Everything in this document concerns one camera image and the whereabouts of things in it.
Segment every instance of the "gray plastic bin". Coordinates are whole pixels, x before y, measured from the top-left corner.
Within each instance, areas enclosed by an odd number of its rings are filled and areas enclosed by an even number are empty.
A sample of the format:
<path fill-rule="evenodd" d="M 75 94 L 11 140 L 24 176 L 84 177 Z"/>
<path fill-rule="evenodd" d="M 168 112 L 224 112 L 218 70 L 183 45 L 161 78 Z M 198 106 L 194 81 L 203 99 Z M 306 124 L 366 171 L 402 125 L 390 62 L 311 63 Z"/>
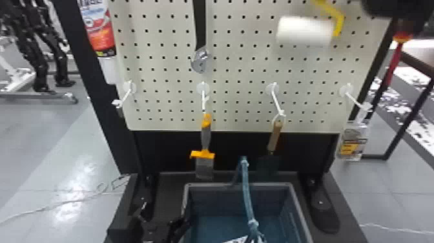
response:
<path fill-rule="evenodd" d="M 251 184 L 254 215 L 268 243 L 312 243 L 290 183 Z M 241 185 L 186 184 L 183 213 L 195 222 L 184 243 L 222 243 L 249 234 Z"/>

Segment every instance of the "pegboard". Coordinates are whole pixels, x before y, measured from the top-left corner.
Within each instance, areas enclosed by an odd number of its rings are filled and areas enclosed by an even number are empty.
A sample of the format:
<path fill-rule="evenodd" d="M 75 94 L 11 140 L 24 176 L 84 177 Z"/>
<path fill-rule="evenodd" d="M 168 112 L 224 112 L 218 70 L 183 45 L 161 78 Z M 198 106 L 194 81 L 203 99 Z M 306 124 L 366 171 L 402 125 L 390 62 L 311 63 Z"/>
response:
<path fill-rule="evenodd" d="M 196 36 L 192 0 L 110 0 L 124 80 L 137 93 L 123 112 L 133 131 L 198 131 L 196 86 L 211 87 L 207 108 L 214 131 L 269 132 L 276 114 L 265 87 L 277 82 L 285 109 L 283 132 L 341 132 L 353 104 L 339 96 L 346 83 L 357 97 L 389 25 L 367 16 L 359 1 L 330 1 L 346 20 L 328 47 L 279 45 L 281 16 L 324 16 L 306 0 L 207 1 L 207 71 L 191 69 Z M 122 84 L 117 86 L 124 95 Z"/>

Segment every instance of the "gray floor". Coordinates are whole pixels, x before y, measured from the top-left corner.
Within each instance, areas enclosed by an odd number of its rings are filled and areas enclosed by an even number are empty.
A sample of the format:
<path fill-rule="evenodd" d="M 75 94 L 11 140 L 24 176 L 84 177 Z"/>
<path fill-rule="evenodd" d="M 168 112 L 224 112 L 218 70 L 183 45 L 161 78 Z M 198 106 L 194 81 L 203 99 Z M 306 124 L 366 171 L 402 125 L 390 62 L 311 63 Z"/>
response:
<path fill-rule="evenodd" d="M 119 175 L 83 85 L 69 90 L 78 105 L 0 100 L 0 222 L 92 195 Z M 394 132 L 377 116 L 372 126 L 367 151 L 379 153 Z M 360 224 L 434 231 L 434 170 L 405 142 L 387 163 L 336 161 L 331 170 Z M 1 242 L 102 242 L 122 190 L 0 223 Z M 434 233 L 363 230 L 370 243 L 434 243 Z"/>
<path fill-rule="evenodd" d="M 375 115 L 367 152 L 381 153 L 394 134 Z M 336 161 L 331 171 L 359 224 L 434 231 L 434 171 L 404 141 L 388 162 Z M 363 230 L 370 243 L 434 242 L 434 233 L 390 232 L 378 227 Z"/>

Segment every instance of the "pegboard hook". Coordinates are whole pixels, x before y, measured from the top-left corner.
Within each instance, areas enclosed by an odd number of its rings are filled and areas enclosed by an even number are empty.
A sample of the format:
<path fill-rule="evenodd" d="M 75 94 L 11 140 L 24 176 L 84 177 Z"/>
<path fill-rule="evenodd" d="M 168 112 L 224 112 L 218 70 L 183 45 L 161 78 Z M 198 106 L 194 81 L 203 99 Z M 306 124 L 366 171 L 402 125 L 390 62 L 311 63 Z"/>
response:
<path fill-rule="evenodd" d="M 202 81 L 196 86 L 196 91 L 200 94 L 202 99 L 202 112 L 205 114 L 207 112 L 206 103 L 209 100 L 209 84 Z"/>
<path fill-rule="evenodd" d="M 123 83 L 123 90 L 125 91 L 125 95 L 120 100 L 113 100 L 112 105 L 114 105 L 117 109 L 122 108 L 124 102 L 127 100 L 128 96 L 136 93 L 137 87 L 136 84 L 129 80 Z"/>
<path fill-rule="evenodd" d="M 274 116 L 274 118 L 271 120 L 271 125 L 274 125 L 275 121 L 279 117 L 283 118 L 283 123 L 285 123 L 285 121 L 286 121 L 285 110 L 283 110 L 280 107 L 279 101 L 277 100 L 277 97 L 276 97 L 276 93 L 279 93 L 279 85 L 277 84 L 277 82 L 270 83 L 269 85 L 267 85 L 267 87 L 265 88 L 265 92 L 268 95 L 271 95 L 271 97 L 273 98 L 273 101 L 274 101 L 274 106 L 276 106 L 276 110 L 277 110 L 276 116 Z"/>
<path fill-rule="evenodd" d="M 356 98 L 354 98 L 351 93 L 353 92 L 353 85 L 350 83 L 347 83 L 346 85 L 342 86 L 339 89 L 339 95 L 341 97 L 347 97 L 349 100 L 351 100 L 355 105 L 357 105 L 358 108 L 362 109 L 365 112 L 372 112 L 371 108 L 372 105 L 365 102 L 363 104 L 359 103 Z"/>

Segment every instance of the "white cable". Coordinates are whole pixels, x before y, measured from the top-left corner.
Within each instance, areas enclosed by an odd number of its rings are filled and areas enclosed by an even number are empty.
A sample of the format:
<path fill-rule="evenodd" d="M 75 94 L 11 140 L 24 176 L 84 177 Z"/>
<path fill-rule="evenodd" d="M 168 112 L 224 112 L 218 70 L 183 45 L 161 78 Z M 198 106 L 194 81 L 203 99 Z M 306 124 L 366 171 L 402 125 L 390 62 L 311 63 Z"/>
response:
<path fill-rule="evenodd" d="M 50 205 L 47 205 L 47 206 L 44 206 L 44 207 L 40 207 L 38 209 L 24 211 L 22 213 L 17 213 L 15 215 L 10 215 L 9 217 L 7 217 L 5 219 L 0 220 L 0 226 L 2 224 L 4 224 L 4 223 L 8 222 L 9 220 L 14 219 L 14 218 L 18 218 L 18 217 L 21 217 L 21 216 L 24 216 L 24 215 L 31 215 L 33 213 L 38 213 L 38 212 L 44 212 L 44 211 L 53 210 L 53 209 L 55 209 L 57 207 L 65 205 L 65 204 L 71 204 L 71 203 L 74 203 L 74 202 L 85 202 L 85 201 L 89 201 L 89 200 L 95 199 L 95 198 L 97 198 L 99 196 L 102 196 L 102 195 L 122 195 L 123 193 L 121 193 L 121 192 L 119 192 L 119 193 L 109 192 L 108 193 L 107 190 L 109 189 L 110 185 L 112 186 L 112 191 L 115 190 L 116 188 L 124 185 L 126 182 L 122 183 L 121 185 L 117 185 L 117 186 L 115 186 L 113 183 L 116 182 L 116 181 L 118 181 L 118 180 L 123 179 L 126 176 L 128 176 L 128 175 L 127 174 L 121 175 L 121 176 L 117 177 L 116 179 L 112 180 L 111 183 L 102 182 L 102 183 L 98 184 L 97 187 L 96 187 L 96 193 L 94 193 L 93 195 L 85 196 L 85 197 L 80 198 L 80 199 L 74 199 L 74 200 L 66 200 L 66 201 L 56 202 L 54 204 L 50 204 Z"/>
<path fill-rule="evenodd" d="M 384 229 L 390 232 L 405 232 L 405 233 L 413 233 L 419 235 L 434 235 L 434 231 L 419 231 L 414 229 L 406 229 L 406 228 L 389 228 L 386 226 L 381 226 L 379 224 L 367 223 L 367 224 L 359 224 L 360 227 L 377 227 L 379 229 Z"/>

